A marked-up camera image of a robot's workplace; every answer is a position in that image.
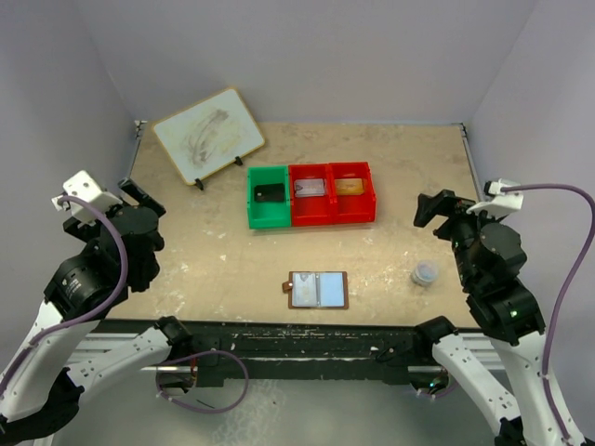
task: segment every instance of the gray floor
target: gray floor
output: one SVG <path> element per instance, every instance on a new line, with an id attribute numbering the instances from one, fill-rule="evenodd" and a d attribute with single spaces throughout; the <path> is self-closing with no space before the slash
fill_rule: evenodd
<path id="1" fill-rule="evenodd" d="M 227 381 L 223 389 L 195 389 L 184 399 L 221 406 L 241 385 Z M 494 444 L 461 389 L 432 401 L 410 387 L 376 382 L 253 381 L 245 401 L 223 415 L 185 411 L 155 393 L 154 374 L 138 373 L 83 408 L 52 446 Z"/>

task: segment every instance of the plastic bin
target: plastic bin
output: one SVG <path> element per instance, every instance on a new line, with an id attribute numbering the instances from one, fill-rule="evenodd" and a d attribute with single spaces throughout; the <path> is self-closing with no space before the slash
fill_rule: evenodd
<path id="1" fill-rule="evenodd" d="M 367 223 L 376 219 L 376 194 L 368 163 L 331 163 L 330 183 L 334 199 L 332 220 L 334 223 Z M 361 195 L 337 195 L 335 180 L 361 178 L 364 193 Z"/>
<path id="2" fill-rule="evenodd" d="M 297 179 L 321 178 L 326 183 L 326 191 L 321 197 L 296 197 Z M 332 225 L 332 207 L 335 205 L 330 185 L 328 164 L 289 165 L 289 189 L 291 194 L 292 226 Z"/>
<path id="3" fill-rule="evenodd" d="M 283 202 L 257 202 L 254 188 L 264 184 L 283 183 Z M 248 224 L 253 230 L 266 228 L 287 228 L 291 226 L 289 195 L 289 172 L 286 165 L 271 165 L 248 168 Z"/>

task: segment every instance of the black object in green bin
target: black object in green bin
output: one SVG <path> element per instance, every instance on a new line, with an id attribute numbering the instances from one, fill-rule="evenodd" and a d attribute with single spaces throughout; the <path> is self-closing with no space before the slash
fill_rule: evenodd
<path id="1" fill-rule="evenodd" d="M 285 184 L 261 184 L 254 187 L 255 202 L 284 202 Z"/>

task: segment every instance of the wooden tabletop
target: wooden tabletop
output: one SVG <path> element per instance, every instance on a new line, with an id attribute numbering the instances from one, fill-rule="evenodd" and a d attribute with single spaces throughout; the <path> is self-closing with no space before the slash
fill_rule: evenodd
<path id="1" fill-rule="evenodd" d="M 260 125 L 266 145 L 205 180 L 185 185 L 148 129 L 132 177 L 165 206 L 165 250 L 151 289 L 133 294 L 111 318 L 415 325 L 445 315 L 459 327 L 469 315 L 450 243 L 413 227 L 420 192 L 441 189 L 475 199 L 468 158 L 456 126 Z M 377 194 L 373 224 L 250 230 L 246 167 L 367 161 Z M 410 280 L 421 259 L 434 260 L 438 281 Z M 291 270 L 345 270 L 350 308 L 289 309 L 281 284 Z"/>

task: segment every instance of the whiteboard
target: whiteboard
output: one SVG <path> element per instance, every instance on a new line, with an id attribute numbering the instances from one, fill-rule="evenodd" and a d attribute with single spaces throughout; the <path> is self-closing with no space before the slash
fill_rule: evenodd
<path id="1" fill-rule="evenodd" d="M 264 144 L 235 88 L 227 88 L 153 125 L 183 180 L 193 185 Z"/>

